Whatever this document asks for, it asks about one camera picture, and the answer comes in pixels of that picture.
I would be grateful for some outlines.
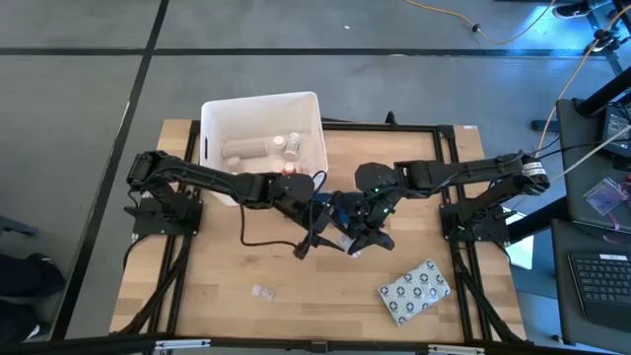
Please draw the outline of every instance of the keyboard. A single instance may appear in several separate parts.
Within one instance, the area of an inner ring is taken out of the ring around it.
[[[585,318],[593,323],[631,331],[631,255],[569,255]]]

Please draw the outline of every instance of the wooden table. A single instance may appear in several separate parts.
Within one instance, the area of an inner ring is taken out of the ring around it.
[[[165,120],[158,149],[182,157],[189,126],[190,120]],[[457,126],[455,131],[460,160],[482,159],[477,128]],[[429,133],[325,130],[324,139],[329,164],[325,190],[354,190],[354,172],[362,163],[436,159]],[[443,146],[448,159],[447,143]],[[485,188],[486,183],[468,185],[467,196]],[[455,286],[449,246],[440,227],[440,195],[398,203],[385,227],[396,242],[392,251],[370,247],[360,258],[351,259],[333,249],[317,248],[302,261],[286,246],[242,246],[239,209],[224,206],[207,191],[202,198],[204,217],[190,254],[178,335],[463,342],[456,292],[399,327],[377,291],[430,257]],[[305,235],[275,210],[247,210],[245,222],[249,242],[285,239],[297,243]],[[323,235],[334,241],[339,238],[333,228]],[[129,255],[111,330],[127,325],[154,291],[165,240],[150,237]],[[524,338],[507,259],[492,244],[476,246],[485,294],[511,330]],[[253,297],[254,284],[274,290],[274,300]],[[481,338],[475,303],[470,294],[467,299],[473,334]],[[159,329],[166,327],[170,302],[167,296]]]

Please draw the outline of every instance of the yellow cable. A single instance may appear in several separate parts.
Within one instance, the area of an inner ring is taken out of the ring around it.
[[[616,15],[613,19],[611,19],[611,21],[609,21],[609,23],[607,24],[607,27],[605,27],[604,30],[608,31],[611,28],[611,26],[613,26],[613,24],[615,24],[615,22],[618,21],[618,19],[622,15],[624,15],[624,13],[626,13],[629,9],[631,9],[631,5],[628,5],[627,7],[622,9],[622,11],[620,13],[618,13],[618,15]],[[590,54],[592,53],[592,51],[594,50],[594,48],[596,47],[596,45],[598,44],[599,41],[600,41],[600,39],[595,39],[592,42],[592,45],[590,45],[590,47],[588,48],[587,52],[583,56],[583,59],[581,60],[581,63],[579,63],[579,66],[576,68],[574,73],[572,73],[572,76],[570,77],[570,80],[568,80],[568,82],[565,84],[565,86],[563,87],[563,90],[561,91],[561,94],[559,94],[559,97],[557,98],[556,101],[559,101],[559,100],[561,100],[563,98],[563,95],[565,94],[565,91],[570,86],[570,83],[572,83],[572,80],[574,80],[576,75],[579,73],[579,70],[581,70],[581,68],[583,67],[583,64],[585,64],[585,61],[588,59],[588,57],[590,56]],[[541,132],[541,138],[539,139],[539,146],[536,148],[537,152],[534,155],[535,157],[539,156],[539,153],[540,153],[539,150],[543,146],[543,139],[545,138],[545,132],[547,132],[548,126],[550,125],[550,121],[552,120],[552,116],[554,115],[554,112],[556,111],[556,101],[555,101],[555,105],[552,107],[552,111],[550,112],[550,114],[548,114],[548,118],[545,121],[545,125],[543,126],[543,132]]]
[[[474,24],[471,20],[468,19],[467,16],[463,15],[463,14],[459,14],[455,11],[449,11],[449,10],[445,10],[445,9],[441,9],[441,8],[437,8],[437,7],[433,7],[433,6],[428,6],[428,5],[423,5],[423,4],[419,4],[417,2],[411,1],[411,0],[403,0],[406,3],[410,4],[410,5],[414,5],[414,6],[418,6],[422,9],[425,10],[430,10],[430,11],[436,11],[436,12],[440,12],[443,14],[447,14],[447,15],[452,15],[452,16],[456,16],[457,18],[463,19],[465,21],[467,21],[468,23],[470,23],[472,26],[476,26],[476,24]],[[539,20],[541,20],[541,18],[543,17],[543,15],[545,15],[546,12],[548,12],[548,10],[550,9],[550,7],[552,7],[552,5],[554,5],[554,3],[556,2],[556,0],[552,0],[548,6],[545,8],[545,10],[543,10],[543,12],[541,13],[541,15],[539,15],[539,17],[537,17],[528,27],[526,27],[525,30],[523,30],[521,33],[519,33],[518,35],[514,36],[511,39],[507,39],[507,40],[493,40],[491,38],[489,38],[482,29],[478,29],[477,32],[480,33],[480,35],[482,37],[484,37],[484,39],[488,40],[489,42],[493,43],[493,44],[497,44],[497,45],[502,45],[502,44],[507,44],[512,42],[513,40],[523,36],[526,32],[528,32],[532,26],[534,26],[534,24],[536,24]]]

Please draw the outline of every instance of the white bin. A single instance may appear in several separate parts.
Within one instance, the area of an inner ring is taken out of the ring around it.
[[[208,102],[201,108],[200,164],[227,172],[222,148],[227,143],[264,141],[269,155],[243,159],[247,173],[269,173],[282,153],[272,146],[274,136],[286,139],[292,132],[301,135],[300,173],[313,176],[327,171],[324,136],[315,93],[292,93]],[[315,179],[315,187],[322,175]],[[228,195],[215,193],[224,204],[236,206]]]

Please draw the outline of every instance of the concrete floor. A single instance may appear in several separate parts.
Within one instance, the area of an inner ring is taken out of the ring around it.
[[[144,47],[159,3],[5,0],[0,47]],[[463,12],[498,39],[516,33],[544,8],[492,0],[439,6]],[[559,21],[546,14],[506,47],[582,49],[592,33],[585,18]],[[158,47],[497,48],[457,19],[398,0],[174,0]],[[622,65],[631,62],[623,49]],[[122,211],[129,204],[124,177],[133,155],[155,148],[163,119],[198,118],[201,106],[213,100],[313,91],[327,117],[381,122],[393,110],[401,123],[478,125],[485,154],[494,156],[535,149],[538,134],[529,122],[548,115],[578,62],[575,57],[154,57],[68,335],[107,333],[132,224]],[[70,271],[139,63],[138,56],[0,56],[0,164],[8,167],[8,174],[0,174],[0,215],[42,230],[33,239],[3,236],[3,252],[45,252]],[[566,97],[586,97],[612,77],[603,57],[590,58]],[[551,174],[561,171],[560,157],[545,163]],[[531,212],[563,193],[559,182],[519,210]],[[526,333],[553,346],[541,334],[558,332],[558,322],[544,326],[528,315],[555,305],[541,306],[544,300],[532,297],[520,294]],[[51,320],[58,303],[57,298],[39,304],[41,317]]]

